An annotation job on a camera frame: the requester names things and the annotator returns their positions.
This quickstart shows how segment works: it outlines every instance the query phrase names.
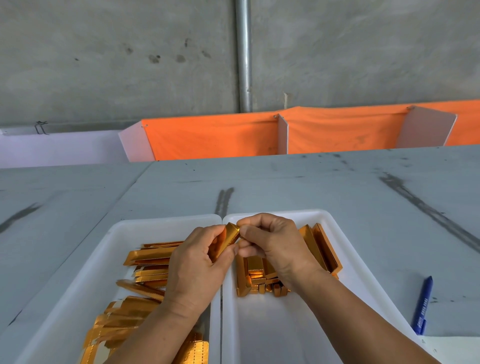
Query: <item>gray wall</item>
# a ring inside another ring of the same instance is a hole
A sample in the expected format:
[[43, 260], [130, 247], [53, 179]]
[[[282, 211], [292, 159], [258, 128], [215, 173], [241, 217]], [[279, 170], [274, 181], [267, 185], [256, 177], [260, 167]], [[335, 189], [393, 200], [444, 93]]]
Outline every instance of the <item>gray wall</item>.
[[[233, 2], [3, 1], [0, 125], [238, 112]], [[479, 15], [478, 0], [252, 0], [254, 109], [480, 98]]]

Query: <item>hand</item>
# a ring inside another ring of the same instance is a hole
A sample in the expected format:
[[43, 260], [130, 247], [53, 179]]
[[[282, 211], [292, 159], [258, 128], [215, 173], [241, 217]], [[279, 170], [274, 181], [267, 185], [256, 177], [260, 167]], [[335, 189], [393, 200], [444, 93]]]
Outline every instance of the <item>hand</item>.
[[169, 310], [179, 315], [196, 316], [207, 308], [239, 249], [237, 244], [230, 245], [212, 264], [207, 254], [208, 246], [224, 228], [224, 225], [195, 228], [174, 250], [161, 306], [168, 306]]
[[266, 257], [280, 280], [291, 290], [322, 267], [305, 244], [295, 223], [272, 214], [257, 214], [237, 222], [240, 226], [239, 255]]

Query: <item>metal pipe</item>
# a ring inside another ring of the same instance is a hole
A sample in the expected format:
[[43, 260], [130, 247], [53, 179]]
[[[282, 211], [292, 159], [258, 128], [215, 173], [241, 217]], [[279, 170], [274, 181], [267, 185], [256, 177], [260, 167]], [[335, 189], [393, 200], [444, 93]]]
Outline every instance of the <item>metal pipe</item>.
[[252, 112], [252, 30], [250, 0], [235, 0], [240, 112]]

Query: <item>white plastic tray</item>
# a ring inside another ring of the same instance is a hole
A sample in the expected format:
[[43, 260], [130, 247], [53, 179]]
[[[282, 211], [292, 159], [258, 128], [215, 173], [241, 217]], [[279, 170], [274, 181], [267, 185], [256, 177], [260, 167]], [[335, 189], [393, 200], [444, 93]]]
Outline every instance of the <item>white plastic tray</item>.
[[[298, 228], [319, 222], [342, 263], [338, 278], [366, 304], [407, 337], [421, 340], [400, 314], [332, 216], [323, 210], [273, 212], [295, 221]], [[237, 223], [249, 214], [227, 215], [223, 223]], [[237, 297], [235, 267], [223, 283], [222, 362], [342, 363], [315, 316], [295, 293]]]
[[[76, 363], [95, 317], [111, 301], [135, 295], [115, 284], [118, 279], [131, 279], [134, 267], [123, 265], [130, 250], [143, 243], [184, 240], [197, 226], [221, 223], [218, 215], [200, 215], [125, 220], [112, 226], [16, 363]], [[209, 341], [208, 361], [220, 363], [220, 290], [202, 317]]]

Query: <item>gray table surface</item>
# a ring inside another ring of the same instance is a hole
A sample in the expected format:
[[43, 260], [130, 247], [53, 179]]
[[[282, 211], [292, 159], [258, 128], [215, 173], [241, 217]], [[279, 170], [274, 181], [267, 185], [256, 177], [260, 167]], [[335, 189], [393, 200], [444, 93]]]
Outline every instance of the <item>gray table surface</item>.
[[0, 170], [2, 359], [118, 221], [308, 208], [332, 214], [408, 322], [432, 275], [426, 334], [479, 336], [479, 186], [480, 146]]

